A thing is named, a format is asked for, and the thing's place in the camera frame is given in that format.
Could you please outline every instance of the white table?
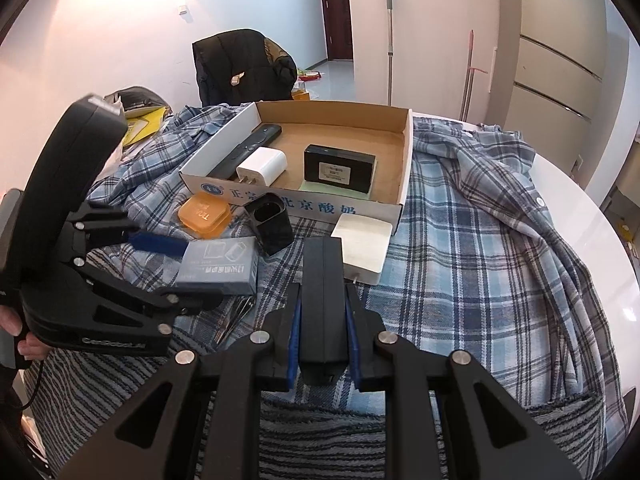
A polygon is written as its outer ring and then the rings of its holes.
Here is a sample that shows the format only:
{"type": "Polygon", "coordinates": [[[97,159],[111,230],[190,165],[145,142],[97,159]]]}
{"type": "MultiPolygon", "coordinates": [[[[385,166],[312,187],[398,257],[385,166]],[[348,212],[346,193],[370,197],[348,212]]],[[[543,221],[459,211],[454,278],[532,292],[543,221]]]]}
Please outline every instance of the white table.
{"type": "MultiPolygon", "coordinates": [[[[418,113],[414,116],[427,117],[418,113]]],[[[467,130],[478,129],[474,124],[463,124],[467,130]]],[[[633,387],[640,389],[640,288],[620,239],[587,194],[546,158],[536,155],[529,174],[556,230],[591,273],[609,321],[622,394],[633,387]]],[[[636,395],[632,424],[638,420],[639,404],[640,392],[636,395]]]]}

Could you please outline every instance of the white square adapter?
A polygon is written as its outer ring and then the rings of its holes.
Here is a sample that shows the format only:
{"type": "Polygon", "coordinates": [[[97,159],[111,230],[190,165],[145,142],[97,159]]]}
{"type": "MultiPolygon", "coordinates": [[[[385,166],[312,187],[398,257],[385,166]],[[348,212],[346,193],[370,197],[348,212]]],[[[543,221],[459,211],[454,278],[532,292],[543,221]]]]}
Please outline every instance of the white square adapter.
{"type": "Polygon", "coordinates": [[[344,277],[367,285],[380,282],[393,226],[367,216],[344,213],[331,236],[342,239],[344,277]]]}
{"type": "Polygon", "coordinates": [[[280,150],[260,146],[238,165],[241,182],[270,186],[287,169],[287,155],[280,150]]]}

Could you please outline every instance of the blue logo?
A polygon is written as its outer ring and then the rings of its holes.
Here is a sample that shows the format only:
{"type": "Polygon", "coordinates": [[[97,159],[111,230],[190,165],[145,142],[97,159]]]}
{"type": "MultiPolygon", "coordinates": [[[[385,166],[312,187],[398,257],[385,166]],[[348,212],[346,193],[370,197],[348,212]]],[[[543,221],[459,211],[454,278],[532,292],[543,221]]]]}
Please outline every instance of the blue logo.
{"type": "Polygon", "coordinates": [[[223,188],[214,186],[213,184],[202,184],[200,187],[203,191],[211,193],[212,195],[222,195],[223,193],[223,188]]]}

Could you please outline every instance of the blue gray box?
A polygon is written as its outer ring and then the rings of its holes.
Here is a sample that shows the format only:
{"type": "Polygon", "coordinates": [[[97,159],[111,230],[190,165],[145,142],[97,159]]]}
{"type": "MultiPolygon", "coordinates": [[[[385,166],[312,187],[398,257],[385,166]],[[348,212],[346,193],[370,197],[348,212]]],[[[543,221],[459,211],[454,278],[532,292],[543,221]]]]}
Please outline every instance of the blue gray box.
{"type": "Polygon", "coordinates": [[[222,294],[255,294],[258,247],[255,237],[194,240],[180,264],[175,285],[198,285],[222,294]]]}

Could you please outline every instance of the remote control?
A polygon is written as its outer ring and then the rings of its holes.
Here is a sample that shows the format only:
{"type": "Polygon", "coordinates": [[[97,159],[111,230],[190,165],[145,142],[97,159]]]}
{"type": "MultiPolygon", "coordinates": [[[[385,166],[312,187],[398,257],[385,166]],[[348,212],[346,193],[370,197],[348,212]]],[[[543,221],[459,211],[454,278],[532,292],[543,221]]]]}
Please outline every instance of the remote control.
{"type": "Polygon", "coordinates": [[[213,178],[231,180],[236,176],[238,165],[244,162],[257,148],[268,146],[282,132],[277,124],[261,124],[251,135],[238,144],[213,170],[207,175],[213,178]]]}

